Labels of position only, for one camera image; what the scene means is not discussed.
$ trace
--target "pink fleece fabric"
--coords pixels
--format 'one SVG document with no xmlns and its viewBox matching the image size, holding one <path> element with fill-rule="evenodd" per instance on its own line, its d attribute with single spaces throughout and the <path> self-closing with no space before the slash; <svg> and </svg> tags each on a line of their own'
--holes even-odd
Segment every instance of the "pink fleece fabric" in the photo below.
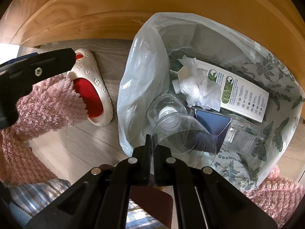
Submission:
<svg viewBox="0 0 305 229">
<path fill-rule="evenodd" d="M 276 165 L 257 189 L 244 194 L 281 228 L 299 205 L 305 189 L 286 177 L 280 177 L 279 174 L 280 169 Z"/>
<path fill-rule="evenodd" d="M 18 121 L 1 130 L 1 159 L 5 169 L 1 178 L 10 185 L 42 183 L 56 176 L 25 145 L 25 141 L 50 130 L 72 126 L 87 118 L 82 98 L 73 83 L 58 75 L 33 86 L 33 91 L 17 102 Z"/>
</svg>

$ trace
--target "wooden floor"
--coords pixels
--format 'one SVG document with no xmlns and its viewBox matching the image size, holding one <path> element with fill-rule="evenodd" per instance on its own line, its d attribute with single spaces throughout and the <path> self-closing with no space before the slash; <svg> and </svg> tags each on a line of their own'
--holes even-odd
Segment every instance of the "wooden floor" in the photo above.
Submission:
<svg viewBox="0 0 305 229">
<path fill-rule="evenodd" d="M 75 183 L 92 167 L 100 164 L 115 165 L 127 158 L 118 138 L 116 102 L 131 41 L 126 40 L 71 40 L 41 46 L 40 49 L 23 48 L 22 55 L 71 47 L 85 48 L 94 54 L 100 73 L 110 94 L 114 115 L 112 122 L 98 127 L 88 120 L 71 128 L 51 131 L 30 141 L 33 152 L 59 178 Z M 305 170 L 305 124 L 302 119 L 287 150 L 278 162 L 281 174 L 299 181 Z M 172 189 L 167 192 L 173 195 Z M 172 228 L 177 228 L 174 211 Z"/>
</svg>

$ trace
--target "wooden cabinet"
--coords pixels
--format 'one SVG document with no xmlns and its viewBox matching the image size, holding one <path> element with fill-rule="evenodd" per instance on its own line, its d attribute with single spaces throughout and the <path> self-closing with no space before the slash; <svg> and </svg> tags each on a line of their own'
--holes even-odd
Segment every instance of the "wooden cabinet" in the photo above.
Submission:
<svg viewBox="0 0 305 229">
<path fill-rule="evenodd" d="M 305 23 L 291 0 L 13 0 L 0 21 L 1 42 L 37 46 L 71 39 L 133 39 L 160 11 L 199 14 L 247 35 L 305 87 Z"/>
</svg>

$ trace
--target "red insole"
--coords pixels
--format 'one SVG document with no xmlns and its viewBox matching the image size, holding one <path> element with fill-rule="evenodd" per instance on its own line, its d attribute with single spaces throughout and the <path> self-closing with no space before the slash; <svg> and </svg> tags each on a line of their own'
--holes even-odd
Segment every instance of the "red insole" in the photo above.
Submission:
<svg viewBox="0 0 305 229">
<path fill-rule="evenodd" d="M 82 54 L 77 54 L 76 59 L 82 58 Z M 103 112 L 103 104 L 96 92 L 94 86 L 85 78 L 77 78 L 73 81 L 74 89 L 83 98 L 86 104 L 87 114 L 89 118 L 98 117 Z"/>
</svg>

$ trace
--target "blue box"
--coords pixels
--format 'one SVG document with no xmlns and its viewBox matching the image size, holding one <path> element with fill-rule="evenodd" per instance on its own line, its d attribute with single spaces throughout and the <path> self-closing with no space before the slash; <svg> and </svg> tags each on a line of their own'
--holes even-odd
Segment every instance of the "blue box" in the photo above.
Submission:
<svg viewBox="0 0 305 229">
<path fill-rule="evenodd" d="M 214 113 L 211 110 L 197 108 L 195 109 L 194 118 L 197 119 L 212 135 L 216 143 L 216 153 L 218 153 L 230 127 L 231 118 L 222 114 Z"/>
</svg>

